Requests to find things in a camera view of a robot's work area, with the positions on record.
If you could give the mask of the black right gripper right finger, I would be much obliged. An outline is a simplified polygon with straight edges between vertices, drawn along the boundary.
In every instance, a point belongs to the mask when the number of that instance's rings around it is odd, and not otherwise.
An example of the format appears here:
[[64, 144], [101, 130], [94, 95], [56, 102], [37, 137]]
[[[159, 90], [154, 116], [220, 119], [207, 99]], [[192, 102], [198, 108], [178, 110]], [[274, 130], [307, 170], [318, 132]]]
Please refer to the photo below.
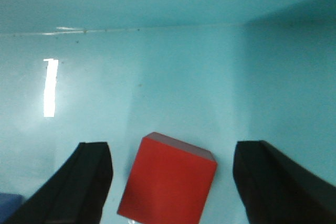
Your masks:
[[335, 186], [266, 141], [239, 141], [233, 178], [249, 223], [335, 223]]

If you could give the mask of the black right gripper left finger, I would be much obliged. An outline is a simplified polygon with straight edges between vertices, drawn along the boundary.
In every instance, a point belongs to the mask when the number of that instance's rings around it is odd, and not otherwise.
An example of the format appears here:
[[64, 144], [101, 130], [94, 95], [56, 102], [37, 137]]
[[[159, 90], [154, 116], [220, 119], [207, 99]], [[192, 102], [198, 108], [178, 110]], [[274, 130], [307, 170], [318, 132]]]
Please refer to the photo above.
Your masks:
[[100, 223], [113, 178], [106, 142], [74, 152], [5, 223]]

